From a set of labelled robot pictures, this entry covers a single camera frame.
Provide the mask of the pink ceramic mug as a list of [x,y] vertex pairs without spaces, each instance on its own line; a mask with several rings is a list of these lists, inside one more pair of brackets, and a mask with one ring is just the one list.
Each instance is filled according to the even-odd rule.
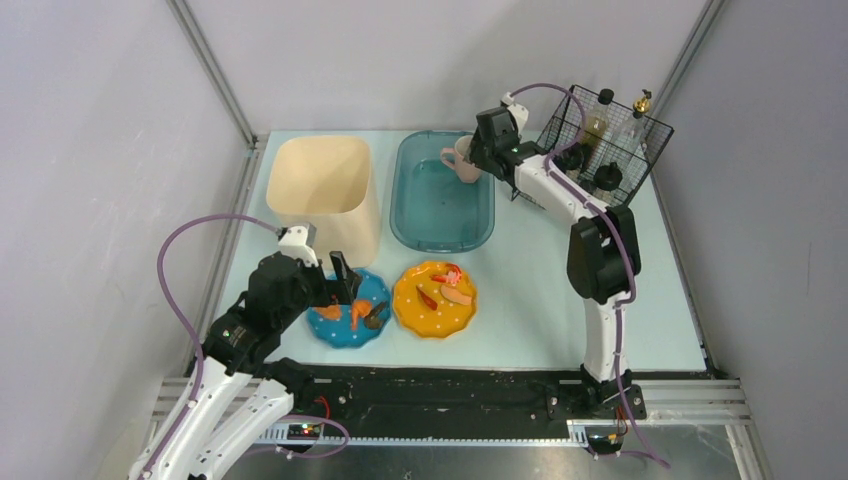
[[459,180],[466,184],[475,183],[482,174],[469,160],[472,135],[460,137],[452,147],[445,147],[440,152],[441,162],[453,170]]

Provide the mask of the blue polka dot plate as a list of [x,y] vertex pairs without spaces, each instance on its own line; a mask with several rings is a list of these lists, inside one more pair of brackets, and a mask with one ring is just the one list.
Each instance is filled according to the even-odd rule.
[[321,319],[313,309],[307,311],[306,319],[310,330],[318,340],[323,341],[333,348],[359,348],[371,340],[379,337],[385,326],[391,321],[391,295],[390,289],[383,278],[367,269],[356,269],[362,276],[357,299],[369,300],[373,307],[378,303],[387,301],[388,307],[382,313],[381,318],[385,321],[380,330],[370,330],[360,326],[356,332],[351,330],[351,305],[340,305],[343,315],[338,321]]

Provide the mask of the orange polka dot plate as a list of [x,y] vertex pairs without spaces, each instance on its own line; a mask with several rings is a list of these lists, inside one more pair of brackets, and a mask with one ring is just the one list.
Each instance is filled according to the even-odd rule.
[[[406,269],[395,282],[392,289],[392,311],[399,325],[420,338],[445,339],[456,334],[472,322],[478,311],[478,291],[470,272],[463,270],[462,281],[453,286],[461,292],[471,295],[470,306],[448,302],[440,293],[441,283],[434,282],[430,276],[446,271],[446,261],[424,261]],[[435,299],[437,311],[429,310],[418,298],[416,287],[422,287]]]

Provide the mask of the teal transparent plastic tub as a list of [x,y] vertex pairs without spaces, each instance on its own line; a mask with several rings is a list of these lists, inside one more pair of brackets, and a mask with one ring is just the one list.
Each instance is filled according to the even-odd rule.
[[482,246],[495,226],[494,179],[464,183],[444,164],[466,131],[425,130],[399,145],[390,227],[404,246],[429,253],[462,253]]

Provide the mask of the cream plastic waste bin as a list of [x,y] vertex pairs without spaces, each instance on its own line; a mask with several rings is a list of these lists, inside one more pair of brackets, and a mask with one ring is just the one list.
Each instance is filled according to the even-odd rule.
[[284,142],[271,167],[266,203],[285,226],[316,228],[321,260],[340,251],[354,268],[377,257],[381,215],[372,152],[352,135],[301,136]]

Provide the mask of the dark sauce bottle red label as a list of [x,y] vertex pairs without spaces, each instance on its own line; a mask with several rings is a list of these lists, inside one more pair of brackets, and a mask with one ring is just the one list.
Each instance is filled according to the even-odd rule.
[[614,91],[609,88],[602,89],[596,98],[593,108],[587,116],[584,134],[580,145],[595,149],[599,146],[607,130],[609,123],[609,107],[614,99]]

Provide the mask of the black wire rack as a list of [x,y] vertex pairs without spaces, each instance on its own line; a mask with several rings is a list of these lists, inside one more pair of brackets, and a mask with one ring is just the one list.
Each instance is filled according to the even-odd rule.
[[613,90],[573,85],[536,139],[553,163],[601,201],[628,205],[648,178],[674,129],[650,116],[647,89],[630,105]]

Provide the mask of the white granule shaker black lid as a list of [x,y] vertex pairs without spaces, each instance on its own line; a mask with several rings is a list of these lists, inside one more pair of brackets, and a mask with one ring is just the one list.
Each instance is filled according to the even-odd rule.
[[615,203],[615,192],[622,183],[623,173],[616,162],[600,166],[593,177],[593,196],[607,204]]

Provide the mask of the clear glass bottle gold stopper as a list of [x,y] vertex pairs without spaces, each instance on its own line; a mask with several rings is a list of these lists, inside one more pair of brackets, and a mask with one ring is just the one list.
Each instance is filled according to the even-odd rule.
[[644,126],[643,120],[651,109],[653,93],[643,89],[642,96],[635,100],[630,116],[624,120],[612,135],[612,144],[622,153],[634,154],[640,145]]

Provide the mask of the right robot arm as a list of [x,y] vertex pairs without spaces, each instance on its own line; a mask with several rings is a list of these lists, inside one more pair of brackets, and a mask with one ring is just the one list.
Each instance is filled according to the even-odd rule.
[[633,212],[594,200],[535,142],[521,139],[513,108],[476,116],[470,161],[509,184],[570,228],[566,276],[584,301],[586,351],[576,394],[549,407],[553,416],[609,419],[628,410],[632,374],[624,348],[625,308],[636,299],[641,267]]

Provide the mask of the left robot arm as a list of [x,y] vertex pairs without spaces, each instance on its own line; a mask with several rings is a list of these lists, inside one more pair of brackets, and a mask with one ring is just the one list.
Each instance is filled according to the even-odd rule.
[[356,299],[362,275],[342,253],[330,258],[332,278],[320,264],[282,253],[259,262],[246,290],[212,324],[178,405],[129,478],[220,478],[261,433],[292,411],[310,377],[291,359],[266,359],[302,313]]

